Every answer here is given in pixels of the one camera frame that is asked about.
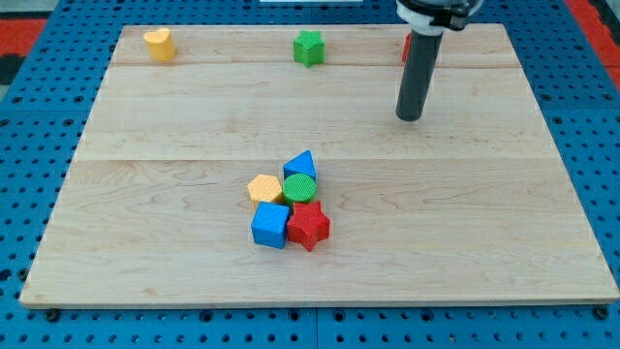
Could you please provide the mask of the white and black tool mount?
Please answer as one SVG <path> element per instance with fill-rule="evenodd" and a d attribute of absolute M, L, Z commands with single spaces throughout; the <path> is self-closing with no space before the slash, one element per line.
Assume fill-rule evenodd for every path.
<path fill-rule="evenodd" d="M 483 0 L 396 0 L 396 13 L 423 36 L 439 36 L 446 29 L 461 31 L 477 14 Z"/>

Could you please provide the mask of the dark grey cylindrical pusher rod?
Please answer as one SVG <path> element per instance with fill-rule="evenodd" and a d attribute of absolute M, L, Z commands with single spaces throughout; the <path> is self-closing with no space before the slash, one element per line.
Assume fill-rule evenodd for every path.
<path fill-rule="evenodd" d="M 403 121 L 421 118 L 443 35 L 423 36 L 412 31 L 395 113 Z"/>

